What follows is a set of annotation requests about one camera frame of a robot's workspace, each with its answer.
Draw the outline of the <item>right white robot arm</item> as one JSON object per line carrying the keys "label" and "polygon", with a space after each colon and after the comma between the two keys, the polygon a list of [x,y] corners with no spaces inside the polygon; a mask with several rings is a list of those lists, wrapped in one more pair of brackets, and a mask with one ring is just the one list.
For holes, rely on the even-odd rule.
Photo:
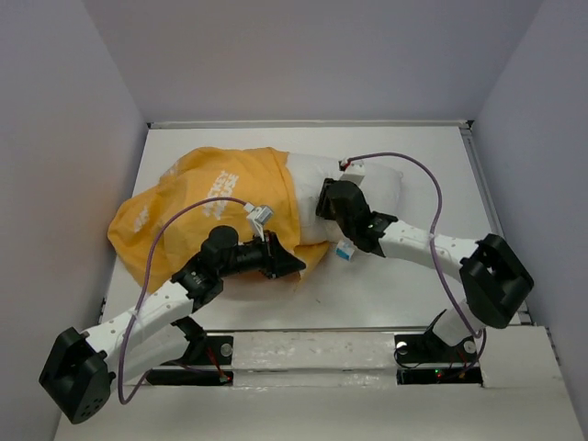
{"label": "right white robot arm", "polygon": [[351,181],[325,179],[316,214],[335,221],[363,252],[430,267],[444,288],[448,277],[461,283],[465,299],[451,296],[452,308],[434,319],[423,338],[424,352],[434,360],[447,358],[462,341],[487,327],[507,327],[534,287],[534,279],[503,237],[489,233],[481,240],[459,239],[418,229],[371,210]]}

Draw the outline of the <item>yellow orange pillowcase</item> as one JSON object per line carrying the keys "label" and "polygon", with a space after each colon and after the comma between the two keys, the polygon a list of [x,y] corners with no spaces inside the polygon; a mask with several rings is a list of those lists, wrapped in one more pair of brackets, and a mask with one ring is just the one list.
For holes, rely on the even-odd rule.
{"label": "yellow orange pillowcase", "polygon": [[250,240],[243,203],[267,205],[274,211],[267,228],[306,264],[301,271],[306,276],[329,244],[300,243],[288,155],[271,147],[197,148],[178,159],[155,186],[126,200],[107,237],[134,280],[154,292],[199,251],[214,227],[229,225]]}

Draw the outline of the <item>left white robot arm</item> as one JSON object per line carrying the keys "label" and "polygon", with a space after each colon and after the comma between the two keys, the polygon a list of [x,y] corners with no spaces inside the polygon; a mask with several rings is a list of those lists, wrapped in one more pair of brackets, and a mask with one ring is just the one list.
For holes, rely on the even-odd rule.
{"label": "left white robot arm", "polygon": [[125,381],[164,363],[190,365],[204,356],[207,334],[192,315],[223,290],[226,277],[258,271],[268,279],[299,273],[305,263],[274,232],[242,243],[229,226],[214,228],[200,250],[171,276],[169,290],[140,308],[82,332],[61,332],[40,374],[40,385],[72,424],[93,417]]}

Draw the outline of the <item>white pillow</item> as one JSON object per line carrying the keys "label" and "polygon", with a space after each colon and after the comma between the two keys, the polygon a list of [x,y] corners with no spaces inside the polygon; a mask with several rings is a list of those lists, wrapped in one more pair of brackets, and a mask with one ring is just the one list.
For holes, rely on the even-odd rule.
{"label": "white pillow", "polygon": [[[290,153],[287,169],[292,178],[300,221],[302,245],[323,242],[338,243],[344,236],[333,220],[324,220],[315,214],[325,179],[339,179],[343,174],[334,158]],[[393,214],[401,198],[403,174],[391,167],[368,162],[365,176],[359,185],[371,209]]]}

